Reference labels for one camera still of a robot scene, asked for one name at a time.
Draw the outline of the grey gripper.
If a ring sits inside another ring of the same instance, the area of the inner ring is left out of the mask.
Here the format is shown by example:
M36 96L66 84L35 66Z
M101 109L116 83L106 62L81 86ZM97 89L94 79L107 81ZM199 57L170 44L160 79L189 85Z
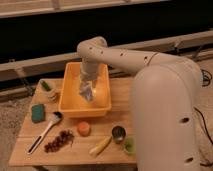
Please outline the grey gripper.
M86 86L86 81L91 81L91 87L94 90L97 85L97 80L96 80L97 77L98 77L98 71L85 71L81 69L80 78L82 81L80 81L80 89Z

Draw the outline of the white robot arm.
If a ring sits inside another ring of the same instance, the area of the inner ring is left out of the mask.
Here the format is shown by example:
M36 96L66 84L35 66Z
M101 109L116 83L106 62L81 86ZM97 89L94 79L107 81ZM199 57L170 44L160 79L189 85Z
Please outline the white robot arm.
M138 171L200 171L193 106L202 87L194 61L152 51L109 48L102 37L77 46L81 78L108 64L134 76L130 95Z

